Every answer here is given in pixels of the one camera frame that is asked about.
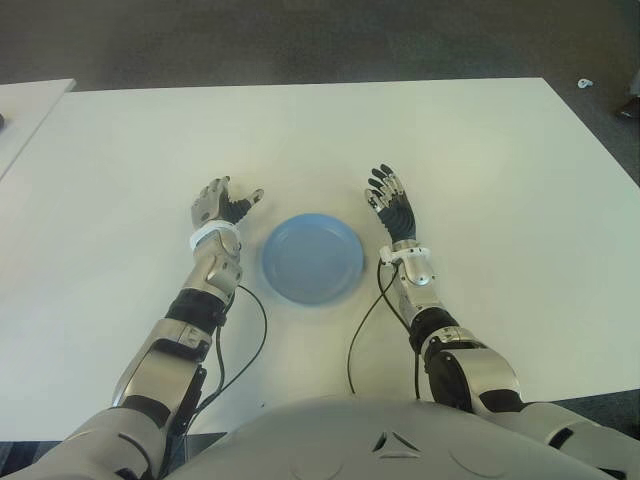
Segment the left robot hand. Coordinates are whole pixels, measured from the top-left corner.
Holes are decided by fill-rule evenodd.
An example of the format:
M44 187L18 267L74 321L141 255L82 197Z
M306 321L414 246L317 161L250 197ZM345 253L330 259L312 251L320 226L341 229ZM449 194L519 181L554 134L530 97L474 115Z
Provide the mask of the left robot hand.
M195 230L209 221L217 220L236 225L264 196L264 190L259 188L245 198L233 200L229 193L229 183L230 177L223 176L215 178L201 190L190 210Z

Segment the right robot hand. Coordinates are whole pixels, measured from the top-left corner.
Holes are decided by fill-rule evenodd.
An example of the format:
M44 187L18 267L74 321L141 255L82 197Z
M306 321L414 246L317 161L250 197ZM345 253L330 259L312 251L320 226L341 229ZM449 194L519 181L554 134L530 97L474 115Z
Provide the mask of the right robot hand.
M376 213L393 243L416 239L416 221L406 190L398 175L387 165L371 170L368 205Z

